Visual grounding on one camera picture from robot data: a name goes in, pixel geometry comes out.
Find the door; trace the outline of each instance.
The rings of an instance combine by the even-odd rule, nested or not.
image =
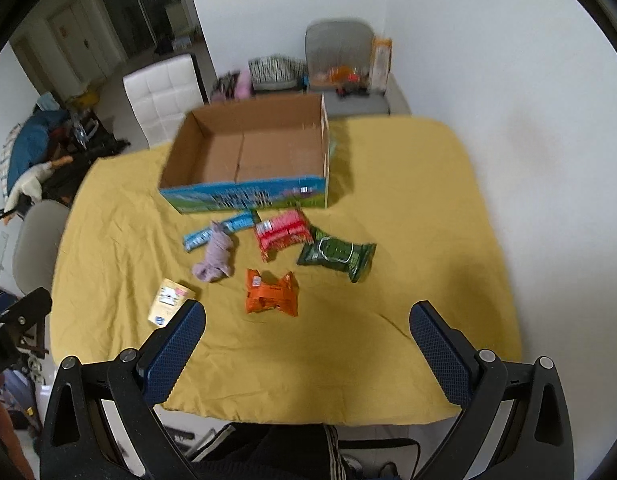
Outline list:
[[[88,23],[77,18],[82,15],[80,9],[75,8],[78,5],[78,2],[74,2],[71,6],[60,10],[48,22],[77,78],[88,85],[96,79],[103,78],[104,72],[92,50],[93,34]]]
[[[53,83],[50,81],[50,78],[42,67],[40,60],[33,51],[28,39],[21,38],[15,41],[12,47],[13,52],[15,52],[15,56],[24,69],[24,72],[26,72],[28,79],[31,80],[32,85],[40,93],[40,95],[45,92],[54,92],[56,94],[57,92],[55,92]]]
[[[138,0],[103,0],[127,57],[155,46]]]

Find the white leather chair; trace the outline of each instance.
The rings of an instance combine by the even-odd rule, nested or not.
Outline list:
[[[150,147],[172,140],[186,114],[204,104],[190,54],[128,74],[124,88]]]

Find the yellow tablecloth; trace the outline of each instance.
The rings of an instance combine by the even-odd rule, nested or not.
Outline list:
[[[455,135],[423,118],[334,122],[330,207],[306,210],[352,242],[377,242],[371,272],[298,267],[300,247],[264,264],[253,232],[237,235],[235,275],[210,285],[182,236],[231,212],[180,215],[157,191],[168,147],[95,164],[60,247],[50,318],[53,357],[82,362],[138,348],[163,278],[189,286],[207,328],[167,409],[278,423],[425,424],[455,414],[409,333],[413,303],[429,300],[476,348],[521,356],[503,256],[473,170]],[[275,211],[262,211],[267,218]],[[246,269],[293,270],[300,316],[244,312]]]

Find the chair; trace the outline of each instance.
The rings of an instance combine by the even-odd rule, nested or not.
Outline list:
[[[306,30],[305,45],[309,79],[314,74],[325,73],[341,65],[368,72],[374,37],[372,28],[360,20],[323,20],[312,23]],[[310,90],[323,92],[327,113],[331,118],[391,113],[389,102],[381,92],[340,99],[332,88],[311,85]]]
[[[29,294],[43,287],[50,292],[69,209],[53,200],[42,200],[26,213],[13,253],[13,278]]]
[[[124,76],[124,88],[150,147],[175,138],[186,114],[204,104],[191,54]]]

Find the orange snack bag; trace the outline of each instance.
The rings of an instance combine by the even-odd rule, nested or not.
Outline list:
[[[298,315],[298,291],[293,273],[288,272],[274,285],[263,282],[260,273],[253,269],[246,271],[246,313],[263,312],[276,308],[289,316]]]

